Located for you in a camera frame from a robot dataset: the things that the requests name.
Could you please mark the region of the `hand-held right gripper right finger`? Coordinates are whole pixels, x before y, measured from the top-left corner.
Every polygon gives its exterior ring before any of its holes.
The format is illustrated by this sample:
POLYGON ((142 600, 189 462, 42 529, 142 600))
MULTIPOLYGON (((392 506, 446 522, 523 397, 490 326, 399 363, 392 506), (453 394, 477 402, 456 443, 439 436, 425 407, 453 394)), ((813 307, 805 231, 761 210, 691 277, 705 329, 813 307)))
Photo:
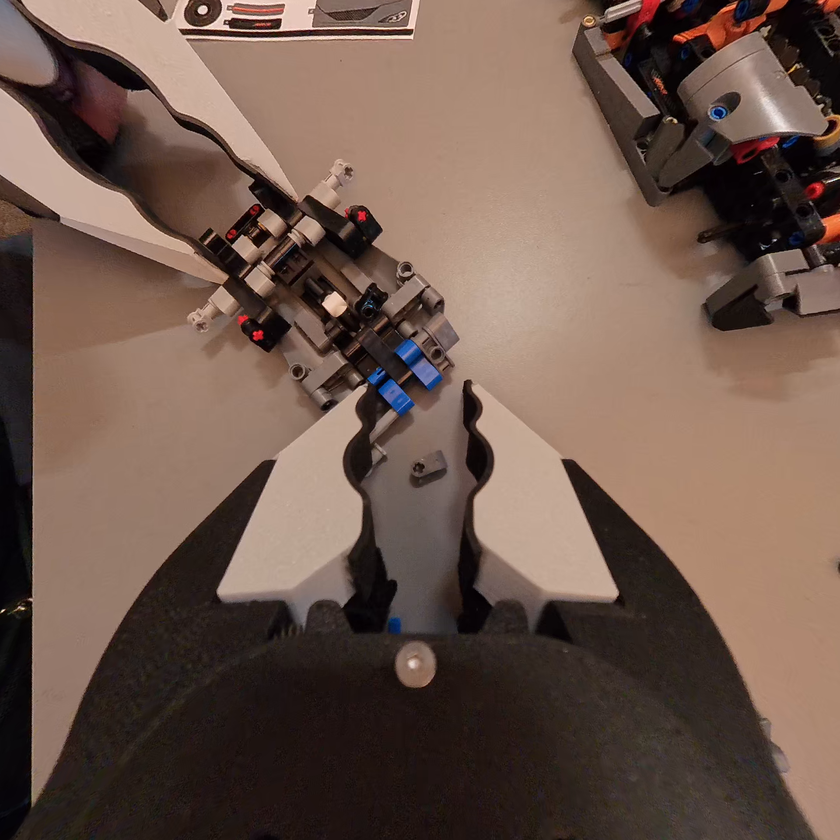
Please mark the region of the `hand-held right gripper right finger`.
POLYGON ((459 545, 459 628, 516 602, 535 629, 551 602, 613 604, 619 591, 560 454, 482 386, 463 384, 475 481, 459 545))

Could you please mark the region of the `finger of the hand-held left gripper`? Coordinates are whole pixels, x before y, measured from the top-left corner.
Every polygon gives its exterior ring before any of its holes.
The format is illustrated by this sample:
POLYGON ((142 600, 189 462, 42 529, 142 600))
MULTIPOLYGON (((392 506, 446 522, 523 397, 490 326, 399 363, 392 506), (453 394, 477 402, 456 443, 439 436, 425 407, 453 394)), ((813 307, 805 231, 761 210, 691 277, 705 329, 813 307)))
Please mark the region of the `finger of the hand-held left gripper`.
POLYGON ((195 240, 146 213, 128 192, 64 152, 33 104, 2 83, 2 179, 8 200, 192 277, 222 285, 227 273, 195 240))
POLYGON ((226 90, 182 37, 134 1, 23 1, 17 7, 67 46, 117 61, 141 78, 173 119, 204 133, 242 171, 298 200, 279 162, 226 90))

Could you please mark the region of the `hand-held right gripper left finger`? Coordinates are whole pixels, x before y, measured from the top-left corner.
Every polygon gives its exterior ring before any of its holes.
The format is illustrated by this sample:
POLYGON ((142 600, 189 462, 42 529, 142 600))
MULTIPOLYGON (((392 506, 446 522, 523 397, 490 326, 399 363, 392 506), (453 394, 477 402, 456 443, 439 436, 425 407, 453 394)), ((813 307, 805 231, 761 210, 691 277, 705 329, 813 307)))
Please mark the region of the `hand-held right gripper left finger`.
POLYGON ((373 386, 356 389, 279 452, 217 586, 221 602, 284 602, 297 623, 319 601, 375 604, 382 557, 361 482, 376 399, 373 386))

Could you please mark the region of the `light grey axle blue connector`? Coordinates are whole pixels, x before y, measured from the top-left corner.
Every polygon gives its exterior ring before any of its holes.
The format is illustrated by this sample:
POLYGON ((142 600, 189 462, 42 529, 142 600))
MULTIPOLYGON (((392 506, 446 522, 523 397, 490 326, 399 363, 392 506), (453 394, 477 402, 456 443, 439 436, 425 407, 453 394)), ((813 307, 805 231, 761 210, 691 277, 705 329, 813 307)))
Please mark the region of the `light grey axle blue connector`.
POLYGON ((388 405, 387 411, 376 420, 371 432, 371 458, 373 467, 377 466, 384 458, 385 451, 379 445, 379 439, 387 432, 400 418, 410 413, 415 403, 411 397, 396 384, 392 379, 384 381, 377 390, 379 396, 388 405))

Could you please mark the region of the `small lego gearbox assembly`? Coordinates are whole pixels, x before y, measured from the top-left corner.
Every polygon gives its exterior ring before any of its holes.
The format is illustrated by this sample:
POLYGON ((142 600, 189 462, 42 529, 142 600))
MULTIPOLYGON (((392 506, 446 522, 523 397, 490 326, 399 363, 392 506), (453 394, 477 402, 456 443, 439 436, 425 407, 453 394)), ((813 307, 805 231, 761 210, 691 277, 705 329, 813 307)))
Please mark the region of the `small lego gearbox assembly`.
POLYGON ((444 296, 412 262, 375 246, 382 226, 369 207, 344 202, 353 178, 338 159, 297 203, 254 182, 253 205, 200 238, 227 280, 187 316, 199 333, 231 319, 256 348, 278 351, 323 413, 388 379, 409 396, 413 385, 437 389, 459 341, 444 296))

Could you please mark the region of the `lego sticker sheet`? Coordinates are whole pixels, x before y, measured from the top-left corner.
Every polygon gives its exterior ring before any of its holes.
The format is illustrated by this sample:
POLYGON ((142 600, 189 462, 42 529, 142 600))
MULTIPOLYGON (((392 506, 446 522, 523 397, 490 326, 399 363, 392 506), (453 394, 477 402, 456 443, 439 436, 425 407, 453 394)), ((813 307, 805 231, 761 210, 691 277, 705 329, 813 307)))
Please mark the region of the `lego sticker sheet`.
POLYGON ((173 12, 192 40, 412 39, 419 1, 179 1, 173 12))

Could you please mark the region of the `large lego car chassis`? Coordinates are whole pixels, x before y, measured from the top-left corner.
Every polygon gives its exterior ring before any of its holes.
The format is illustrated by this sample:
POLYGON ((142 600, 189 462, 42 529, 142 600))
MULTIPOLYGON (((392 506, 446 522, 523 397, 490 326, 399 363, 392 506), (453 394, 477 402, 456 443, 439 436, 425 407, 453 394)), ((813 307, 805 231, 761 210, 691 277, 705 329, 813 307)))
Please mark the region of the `large lego car chassis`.
POLYGON ((603 2, 573 56, 648 205, 691 187, 745 267, 710 325, 839 310, 839 2, 603 2))

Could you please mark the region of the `person's left hand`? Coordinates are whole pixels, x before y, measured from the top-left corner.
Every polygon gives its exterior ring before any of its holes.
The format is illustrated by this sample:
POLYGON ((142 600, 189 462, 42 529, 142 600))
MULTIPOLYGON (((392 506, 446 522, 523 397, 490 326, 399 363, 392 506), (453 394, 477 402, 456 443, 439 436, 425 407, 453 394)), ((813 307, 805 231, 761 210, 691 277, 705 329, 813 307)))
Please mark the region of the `person's left hand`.
POLYGON ((118 138, 128 92, 99 70, 74 59, 70 110, 109 144, 118 138))

